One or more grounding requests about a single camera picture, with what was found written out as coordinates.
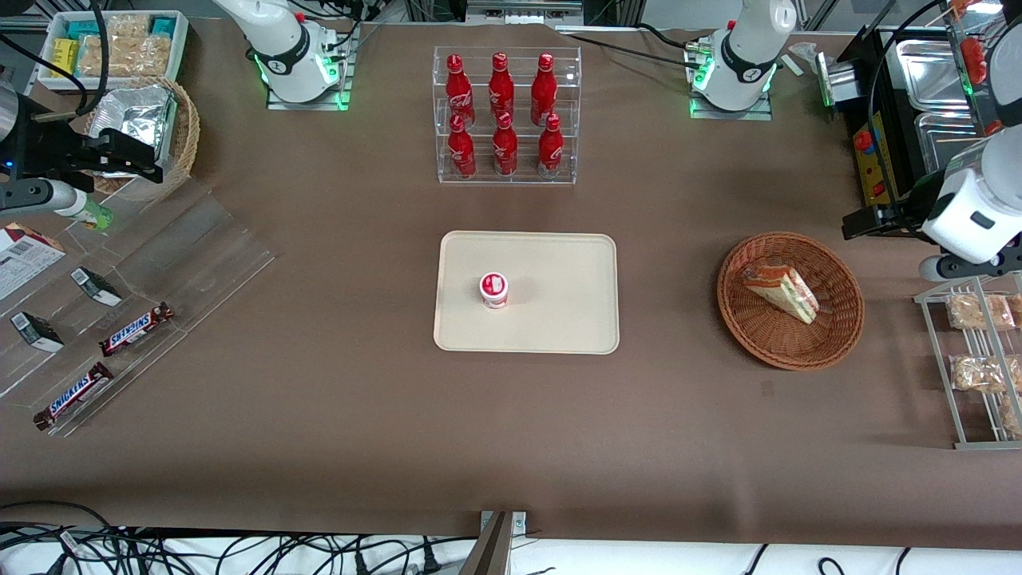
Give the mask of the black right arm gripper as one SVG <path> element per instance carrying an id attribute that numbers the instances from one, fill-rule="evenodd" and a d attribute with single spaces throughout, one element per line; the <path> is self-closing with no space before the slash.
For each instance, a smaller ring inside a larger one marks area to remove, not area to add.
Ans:
<path id="1" fill-rule="evenodd" d="M 84 172 L 125 173 L 154 184 L 164 182 L 153 146 L 117 129 L 102 129 L 94 137 L 93 149 L 90 138 L 65 121 L 15 121 L 15 178 L 66 178 Z"/>

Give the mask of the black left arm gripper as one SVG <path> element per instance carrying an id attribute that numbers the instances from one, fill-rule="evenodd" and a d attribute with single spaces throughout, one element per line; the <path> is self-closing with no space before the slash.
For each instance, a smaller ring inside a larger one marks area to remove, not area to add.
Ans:
<path id="1" fill-rule="evenodd" d="M 941 169 L 927 174 L 887 206 L 868 206 L 844 215 L 841 222 L 843 239 L 854 240 L 867 236 L 905 239 L 908 236 L 923 236 L 922 225 L 938 203 L 946 172 L 948 171 Z"/>

